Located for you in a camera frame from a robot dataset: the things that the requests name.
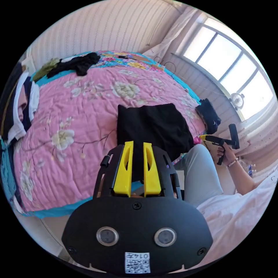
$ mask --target window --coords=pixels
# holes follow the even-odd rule
[[[206,17],[195,36],[183,51],[183,56],[197,64],[224,94],[244,96],[238,109],[241,120],[247,120],[262,110],[274,91],[265,69],[248,45],[223,23]]]

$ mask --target bracelet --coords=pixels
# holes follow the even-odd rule
[[[238,161],[238,158],[236,158],[232,163],[230,163],[228,166],[226,166],[226,169],[234,165]]]

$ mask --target bed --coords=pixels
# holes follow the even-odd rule
[[[139,53],[96,53],[101,58],[87,75],[63,71],[36,83],[40,99],[32,125],[11,146],[11,168],[21,198],[21,208],[14,206],[24,216],[68,215],[92,199],[100,162],[117,145],[119,104],[173,103],[186,119],[195,144],[205,133],[204,122],[195,111],[200,99],[173,73]],[[1,164],[2,180],[3,173],[9,172],[3,167]]]

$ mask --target bottle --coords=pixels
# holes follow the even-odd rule
[[[249,164],[248,165],[248,175],[250,177],[253,177],[256,174],[256,170],[255,170],[256,164]]]

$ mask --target window pane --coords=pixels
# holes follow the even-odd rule
[[[255,71],[256,66],[243,54],[236,65],[231,69],[227,76],[221,81],[224,88],[230,93],[237,90],[248,80]]]
[[[234,41],[236,41],[239,45],[241,45],[257,62],[258,64],[262,67],[262,69],[265,71],[263,65],[261,64],[260,60],[257,58],[257,56],[255,55],[255,53],[251,50],[251,48],[246,44],[246,42],[239,36],[237,35],[237,33],[235,33],[232,29],[230,29],[228,26],[226,26],[225,24],[214,20],[212,18],[208,18],[205,21],[205,25],[208,25],[222,33],[224,33],[225,35],[227,35],[228,37],[232,38]]]
[[[273,97],[270,87],[260,72],[241,91],[241,94],[244,95],[241,112],[246,120],[261,111]]]
[[[215,32],[202,27],[183,56],[195,62],[208,45]]]
[[[198,64],[219,80],[240,52],[241,50],[235,44],[217,35]]]

